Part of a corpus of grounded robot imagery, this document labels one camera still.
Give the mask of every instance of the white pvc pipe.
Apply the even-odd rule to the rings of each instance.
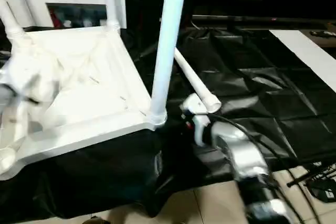
[[[0,0],[0,19],[5,25],[6,34],[10,40],[24,34],[23,29],[16,22],[5,0]]]
[[[220,100],[214,95],[211,94],[206,85],[201,81],[198,75],[195,73],[193,68],[188,64],[188,62],[184,59],[183,55],[176,48],[175,49],[175,60],[178,65],[181,67],[185,76],[188,78],[190,84],[195,89],[197,95],[205,105],[207,111],[209,113],[214,113],[219,110],[222,106]]]
[[[116,0],[105,0],[107,13],[107,26],[120,31],[120,25],[117,18]]]
[[[150,122],[157,126],[164,124],[167,118],[165,106],[174,62],[174,50],[179,34],[183,1],[164,0],[163,3],[152,102],[149,113]]]

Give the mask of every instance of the black plastic sheet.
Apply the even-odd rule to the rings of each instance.
[[[149,92],[156,43],[122,37]],[[336,94],[268,31],[185,30],[178,48],[223,103],[220,114],[271,145],[291,167],[336,156]],[[193,144],[179,105],[192,87],[173,68],[166,126],[28,165],[0,182],[0,223],[72,218],[138,203],[155,216],[175,191],[230,180],[224,155]],[[283,169],[262,149],[273,170]]]

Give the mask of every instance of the black cloth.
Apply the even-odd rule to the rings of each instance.
[[[124,43],[151,92],[156,43]],[[336,94],[268,31],[184,30],[178,48],[223,103],[220,114],[271,145],[291,167],[336,156]],[[224,155],[193,144],[180,118],[193,92],[174,65],[165,127],[25,167],[0,182],[0,223],[72,218],[138,203],[155,216],[172,193],[232,179]],[[273,170],[283,169],[262,149]]]

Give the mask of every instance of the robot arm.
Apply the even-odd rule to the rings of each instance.
[[[231,162],[249,223],[291,223],[286,205],[268,186],[272,177],[266,161],[248,136],[229,123],[216,122],[210,139]]]
[[[181,109],[186,112],[184,115],[192,115],[196,144],[221,150],[231,162],[249,223],[292,223],[286,205],[277,196],[275,187],[270,186],[274,180],[268,165],[249,137],[229,123],[211,123],[196,94],[190,95]]]

